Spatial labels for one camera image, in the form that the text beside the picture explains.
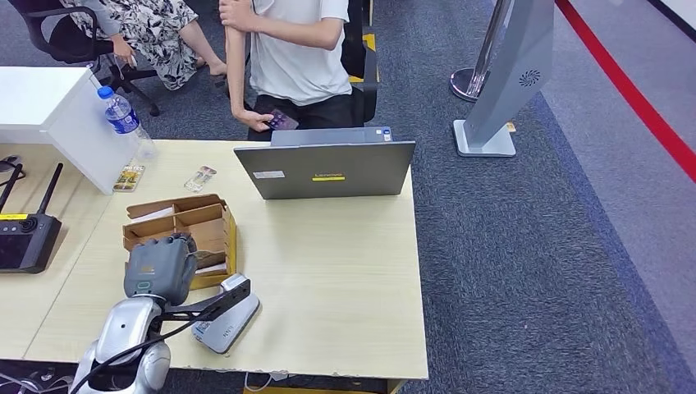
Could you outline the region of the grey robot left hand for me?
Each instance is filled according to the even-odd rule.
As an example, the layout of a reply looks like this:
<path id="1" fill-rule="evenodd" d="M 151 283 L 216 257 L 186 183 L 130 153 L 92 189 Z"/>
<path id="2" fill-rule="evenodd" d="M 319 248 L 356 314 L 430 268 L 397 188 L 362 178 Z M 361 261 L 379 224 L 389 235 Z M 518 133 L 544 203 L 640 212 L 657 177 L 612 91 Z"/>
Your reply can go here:
<path id="1" fill-rule="evenodd" d="M 172 306 L 183 304 L 197 269 L 196 251 L 195 240 L 188 233 L 149 239 L 134 246 L 126 263 L 126 296 L 154 296 Z"/>

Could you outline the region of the person's right hand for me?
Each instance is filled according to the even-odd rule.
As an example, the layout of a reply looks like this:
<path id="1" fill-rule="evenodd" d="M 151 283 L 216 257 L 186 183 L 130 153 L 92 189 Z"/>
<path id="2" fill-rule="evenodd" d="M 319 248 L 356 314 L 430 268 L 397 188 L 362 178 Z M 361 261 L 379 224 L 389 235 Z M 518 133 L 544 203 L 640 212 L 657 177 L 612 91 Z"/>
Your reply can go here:
<path id="1" fill-rule="evenodd" d="M 232 114 L 237 121 L 256 132 L 269 131 L 271 129 L 270 122 L 274 119 L 273 114 L 260 114 L 244 108 L 234 109 Z"/>

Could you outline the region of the person's left hand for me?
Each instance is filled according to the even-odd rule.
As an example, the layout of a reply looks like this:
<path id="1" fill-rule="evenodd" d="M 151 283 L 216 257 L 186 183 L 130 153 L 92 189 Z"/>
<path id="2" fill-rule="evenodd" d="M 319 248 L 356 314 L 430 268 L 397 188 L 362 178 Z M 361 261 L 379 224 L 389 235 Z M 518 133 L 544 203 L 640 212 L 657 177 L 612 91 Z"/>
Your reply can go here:
<path id="1" fill-rule="evenodd" d="M 242 32 L 256 31 L 257 15 L 250 0 L 220 0 L 218 10 L 224 26 Z"/>

